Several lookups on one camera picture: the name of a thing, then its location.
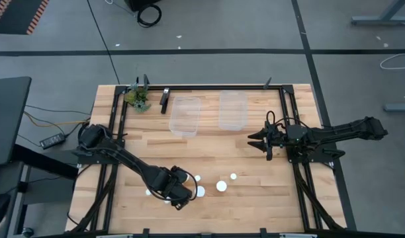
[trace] concrete floor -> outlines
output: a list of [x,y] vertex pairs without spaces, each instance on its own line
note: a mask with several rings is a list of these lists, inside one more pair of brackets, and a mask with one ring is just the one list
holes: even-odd
[[[114,0],[124,6],[123,1]],[[133,15],[103,0],[90,0],[111,50],[274,48],[302,49],[291,1],[287,0],[163,0],[161,22],[140,28]],[[405,26],[351,26],[352,15],[378,15],[391,0],[298,1],[312,49],[405,48]],[[31,36],[0,35],[0,51],[104,50],[86,0],[51,0]],[[387,102],[405,102],[405,70],[383,71],[390,55],[315,55],[324,100],[333,124],[364,116],[379,118],[389,136],[380,142],[346,141],[341,159],[359,231],[405,233],[405,113],[385,113]],[[121,83],[146,73],[151,83],[311,83],[304,54],[199,54],[113,56]],[[391,65],[405,65],[405,58]],[[31,76],[28,104],[89,112],[97,85],[115,84],[108,56],[0,57],[0,77]],[[27,109],[52,122],[81,120],[80,114]],[[70,131],[73,126],[64,126]],[[19,134],[38,142],[55,128],[34,127],[23,118]],[[19,138],[17,143],[39,148]],[[61,147],[73,149],[72,136]],[[33,171],[36,177],[50,177]],[[63,231],[69,209],[66,196],[31,206],[26,225],[37,235]]]

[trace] black metal frame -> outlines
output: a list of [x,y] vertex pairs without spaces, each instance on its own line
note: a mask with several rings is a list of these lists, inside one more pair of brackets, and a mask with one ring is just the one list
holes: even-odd
[[[169,87],[171,91],[174,90],[263,90],[265,85],[174,85],[174,86],[168,86],[168,85],[151,85],[148,90],[155,91],[159,90],[162,91],[164,88]],[[116,89],[114,90],[114,98],[113,98],[113,104],[112,104],[112,111],[111,111],[111,117],[110,117],[110,122],[109,122],[109,128],[113,130],[114,128],[114,121],[116,117],[116,110],[117,110],[117,104],[118,104],[118,99],[121,93],[126,92],[126,86],[116,86]],[[292,108],[292,115],[294,118],[299,119],[299,113],[298,113],[298,108],[296,106],[296,99],[294,95],[294,89],[292,85],[270,85],[268,86],[267,90],[278,90],[279,92],[279,98],[281,100],[281,106],[282,106],[282,111],[283,111],[283,116],[284,117],[289,117],[288,113],[288,108],[287,108],[287,103],[286,103],[286,94],[289,95],[289,99],[291,102],[291,108]],[[124,131],[124,123],[126,121],[126,110],[127,110],[127,102],[123,102],[122,104],[122,112],[120,116],[120,125],[118,129],[118,142],[122,143],[124,145],[124,140],[123,140],[123,131]],[[289,125],[290,120],[286,119],[285,120],[285,125]],[[318,235],[319,237],[396,237],[397,235],[395,234],[386,234],[386,233],[369,233],[369,232],[358,232],[358,231],[349,231],[349,230],[325,230],[322,229],[322,218],[320,217],[320,214],[325,214],[326,211],[323,209],[322,205],[317,201],[316,199],[316,193],[314,189],[314,182],[312,178],[312,173],[310,169],[310,163],[303,163],[304,167],[304,172],[305,172],[305,177],[306,177],[306,186],[303,188],[298,183],[298,180],[302,179],[302,175],[300,172],[300,167],[298,164],[298,161],[295,159],[291,158],[290,155],[292,153],[288,153],[289,156],[289,161],[292,163],[292,168],[294,172],[294,177],[295,177],[295,182],[296,182],[296,190],[298,194],[298,202],[300,205],[300,212],[301,212],[301,218],[302,218],[302,224],[304,227],[304,233],[306,234],[314,234]],[[113,164],[112,166],[112,173],[117,173],[118,170],[118,164],[113,163],[108,161],[107,163]],[[107,171],[107,165],[102,165],[101,171],[103,171],[103,167],[105,167],[105,171]],[[101,188],[97,188],[97,190],[102,189],[103,186],[103,181],[105,179],[105,173],[100,173],[99,177],[99,183],[98,185],[101,185]],[[337,185],[339,186],[339,183],[343,183],[345,186],[345,182],[343,180],[339,180],[338,177],[336,178]],[[305,203],[305,198],[304,195],[307,195],[310,201],[312,201],[312,209],[314,212],[314,221],[316,228],[312,229],[310,228],[309,220],[308,220],[308,214],[307,214],[307,207]],[[96,228],[96,222],[98,218],[95,218],[95,226],[90,229],[90,233],[81,233],[81,234],[75,234],[75,233],[66,233],[62,236],[54,236],[54,237],[96,237],[95,232],[102,232],[105,234],[108,234],[109,231],[109,224],[110,224],[110,218],[111,218],[111,210],[113,207],[113,198],[114,198],[114,187],[113,189],[109,192],[108,198],[107,198],[107,207],[105,210],[105,216],[104,216],[104,225],[103,225],[103,230],[95,230]],[[150,234],[149,229],[144,229],[143,233],[141,234],[127,234],[130,237],[292,237],[289,234],[281,234],[281,233],[267,233],[265,228],[260,228],[260,233],[196,233],[196,234]]]

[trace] small plant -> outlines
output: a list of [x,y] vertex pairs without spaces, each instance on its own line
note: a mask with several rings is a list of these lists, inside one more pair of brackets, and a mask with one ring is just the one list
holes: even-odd
[[148,78],[144,75],[144,86],[139,87],[134,83],[129,87],[129,91],[124,95],[124,100],[135,108],[136,112],[143,113],[150,109],[150,104],[145,104],[148,95]]

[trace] gray desk leg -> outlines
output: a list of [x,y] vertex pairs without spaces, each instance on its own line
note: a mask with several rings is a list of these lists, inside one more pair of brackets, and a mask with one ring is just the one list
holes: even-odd
[[383,110],[386,112],[405,112],[405,103],[385,104]]
[[405,5],[405,0],[394,0],[388,8],[379,17],[352,17],[352,24],[371,23],[371,24],[390,24],[405,23],[405,17],[394,17],[394,15]]

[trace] wooden table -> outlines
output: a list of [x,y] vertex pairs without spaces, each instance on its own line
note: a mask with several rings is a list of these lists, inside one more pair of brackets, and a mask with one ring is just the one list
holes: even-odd
[[[320,126],[310,85],[293,85],[300,119],[309,126]],[[114,85],[98,88],[91,123],[108,126],[113,103]],[[220,91],[172,91],[165,115],[160,114],[162,91],[150,91],[149,111],[138,114],[129,108],[124,132],[128,135],[126,149],[151,165],[171,168],[177,165],[193,175],[200,175],[199,185],[206,194],[189,202],[181,211],[152,196],[146,196],[142,179],[121,165],[118,170],[109,233],[259,233],[303,231],[292,165],[285,149],[275,148],[273,160],[247,144],[247,136],[258,132],[266,113],[273,110],[277,119],[283,117],[277,91],[248,90],[248,123],[239,131],[225,131],[218,127]],[[181,138],[169,130],[173,99],[177,96],[199,97],[201,116],[197,136]],[[291,104],[287,97],[289,112]],[[120,110],[117,110],[117,131]],[[345,226],[342,206],[332,170],[312,163],[312,175],[319,201],[329,214]],[[95,199],[100,165],[93,165],[77,180],[70,216],[79,221]],[[236,173],[236,180],[230,174]],[[216,189],[216,183],[228,184],[225,192]],[[185,186],[194,190],[193,183]],[[306,199],[310,224],[314,227],[311,205]],[[100,209],[102,228],[105,205]],[[68,221],[66,229],[74,227]]]

